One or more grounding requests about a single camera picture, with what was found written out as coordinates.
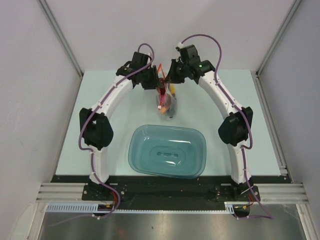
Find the clear zip bag orange seal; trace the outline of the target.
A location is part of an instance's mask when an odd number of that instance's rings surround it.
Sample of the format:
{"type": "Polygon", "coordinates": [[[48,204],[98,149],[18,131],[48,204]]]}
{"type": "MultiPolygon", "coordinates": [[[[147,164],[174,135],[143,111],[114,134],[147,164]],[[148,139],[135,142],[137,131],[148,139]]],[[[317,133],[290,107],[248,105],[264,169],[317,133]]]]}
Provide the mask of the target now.
{"type": "Polygon", "coordinates": [[[166,74],[160,63],[157,67],[158,86],[156,87],[156,104],[159,115],[164,119],[172,119],[177,113],[176,88],[172,83],[166,83],[166,74]]]}

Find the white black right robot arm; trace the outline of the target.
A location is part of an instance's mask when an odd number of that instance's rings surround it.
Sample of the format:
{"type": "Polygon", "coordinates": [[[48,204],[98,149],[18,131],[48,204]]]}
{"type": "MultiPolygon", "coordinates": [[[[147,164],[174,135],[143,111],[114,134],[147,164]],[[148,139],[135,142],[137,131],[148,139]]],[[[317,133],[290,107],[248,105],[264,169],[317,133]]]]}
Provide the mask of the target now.
{"type": "Polygon", "coordinates": [[[218,107],[223,118],[218,135],[228,148],[234,184],[230,194],[235,200],[242,201],[252,188],[246,151],[253,147],[253,110],[243,107],[231,95],[218,76],[218,67],[209,60],[201,60],[193,44],[185,46],[179,43],[176,50],[180,56],[172,59],[165,82],[182,84],[189,78],[205,90],[218,107]]]}

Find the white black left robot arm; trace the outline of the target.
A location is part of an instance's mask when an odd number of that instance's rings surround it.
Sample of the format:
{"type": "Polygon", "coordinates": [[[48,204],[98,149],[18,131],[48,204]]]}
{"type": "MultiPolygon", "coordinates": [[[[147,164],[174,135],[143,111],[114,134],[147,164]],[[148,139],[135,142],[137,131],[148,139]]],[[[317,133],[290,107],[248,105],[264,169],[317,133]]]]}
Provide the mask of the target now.
{"type": "Polygon", "coordinates": [[[110,196],[111,188],[104,184],[110,174],[103,166],[103,151],[110,145],[114,137],[110,120],[113,112],[122,99],[142,84],[149,77],[149,73],[156,73],[152,67],[154,53],[134,52],[132,60],[118,68],[112,85],[105,94],[91,108],[82,108],[79,112],[80,134],[78,147],[82,151],[89,151],[90,174],[89,179],[96,185],[93,194],[100,200],[110,196]]]}

